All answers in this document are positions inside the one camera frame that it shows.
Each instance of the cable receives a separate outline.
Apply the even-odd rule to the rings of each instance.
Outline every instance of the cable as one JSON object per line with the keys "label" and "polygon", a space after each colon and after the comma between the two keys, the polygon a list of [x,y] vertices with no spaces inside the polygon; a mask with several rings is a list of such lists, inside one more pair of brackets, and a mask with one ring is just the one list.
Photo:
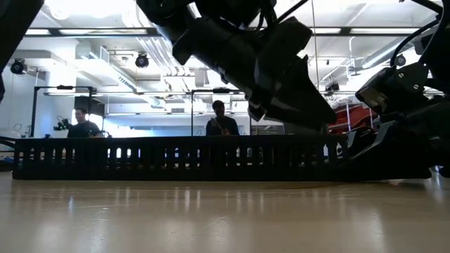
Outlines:
{"label": "cable", "polygon": [[416,38],[418,35],[422,34],[424,31],[434,27],[435,25],[439,24],[438,20],[434,20],[432,22],[429,22],[428,24],[426,24],[425,26],[421,27],[420,29],[418,29],[417,31],[413,32],[412,34],[410,34],[409,36],[407,36],[407,38],[405,38],[399,45],[398,47],[395,49],[394,54],[392,54],[391,57],[391,61],[390,61],[390,65],[391,67],[395,65],[395,58],[397,57],[397,55],[400,53],[401,49],[407,45],[412,39]]}
{"label": "cable", "polygon": [[420,4],[423,7],[429,8],[432,11],[435,11],[439,15],[442,14],[442,7],[435,2],[431,2],[429,0],[412,0],[416,4]]}
{"label": "cable", "polygon": [[425,59],[428,56],[428,53],[431,48],[433,48],[434,44],[442,35],[445,33],[445,29],[447,28],[447,25],[450,21],[450,15],[448,12],[450,11],[450,0],[442,0],[442,14],[441,14],[441,20],[439,21],[439,25],[437,26],[436,32],[433,34],[433,36],[430,39],[430,42],[428,42],[427,47],[423,51],[422,55],[420,56],[419,63],[425,64]]}
{"label": "cable", "polygon": [[288,11],[283,13],[277,20],[278,23],[283,22],[290,14],[292,14],[295,10],[302,7],[305,3],[307,3],[308,0],[301,0],[300,2],[296,3],[294,6],[292,6]]}

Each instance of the person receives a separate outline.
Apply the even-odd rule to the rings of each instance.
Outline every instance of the person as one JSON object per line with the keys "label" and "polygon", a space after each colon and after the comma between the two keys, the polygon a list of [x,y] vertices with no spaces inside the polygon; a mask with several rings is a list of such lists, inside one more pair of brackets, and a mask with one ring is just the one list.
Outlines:
{"label": "person", "polygon": [[69,129],[67,134],[68,138],[88,138],[88,137],[101,137],[102,133],[98,126],[90,121],[86,120],[87,111],[84,108],[75,109],[75,118],[77,124],[73,125]]}
{"label": "person", "polygon": [[212,109],[216,117],[206,124],[206,136],[239,135],[236,120],[225,116],[224,102],[216,100],[212,104]]}

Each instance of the black fence panel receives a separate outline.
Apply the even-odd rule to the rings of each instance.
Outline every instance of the black fence panel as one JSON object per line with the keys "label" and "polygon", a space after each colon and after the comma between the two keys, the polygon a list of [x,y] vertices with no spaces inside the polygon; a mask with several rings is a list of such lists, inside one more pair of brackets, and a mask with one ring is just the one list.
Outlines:
{"label": "black fence panel", "polygon": [[344,136],[19,139],[13,178],[322,181],[346,159]]}

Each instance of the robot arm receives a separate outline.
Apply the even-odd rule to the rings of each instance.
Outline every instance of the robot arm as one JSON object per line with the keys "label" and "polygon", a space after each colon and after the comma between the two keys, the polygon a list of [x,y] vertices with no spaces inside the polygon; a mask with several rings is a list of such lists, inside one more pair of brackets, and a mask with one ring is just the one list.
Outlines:
{"label": "robot arm", "polygon": [[[295,18],[276,18],[274,0],[137,0],[147,18],[173,44],[183,65],[195,56],[245,92],[249,114],[259,121],[274,119],[320,129],[336,115],[308,76],[308,57],[297,54],[312,36]],[[195,2],[202,17],[189,4]],[[307,0],[299,2],[300,7]],[[261,13],[268,20],[262,31],[250,30]]]}

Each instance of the white wall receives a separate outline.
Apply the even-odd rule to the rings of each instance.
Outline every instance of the white wall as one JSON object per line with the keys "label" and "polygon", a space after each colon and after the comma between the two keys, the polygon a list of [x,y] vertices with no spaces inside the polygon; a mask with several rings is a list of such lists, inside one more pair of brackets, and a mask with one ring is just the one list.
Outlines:
{"label": "white wall", "polygon": [[[21,134],[28,132],[31,125],[32,103],[34,86],[45,86],[46,82],[36,78],[35,72],[30,72],[23,77],[11,73],[7,67],[2,77],[5,84],[5,97],[0,103],[0,128],[16,129],[22,127]],[[37,99],[36,127],[34,137],[42,138],[45,134],[53,137],[64,137],[67,132],[54,131],[53,126],[57,123],[57,116],[70,118],[70,113],[75,104],[71,97],[49,97],[40,91]]]}

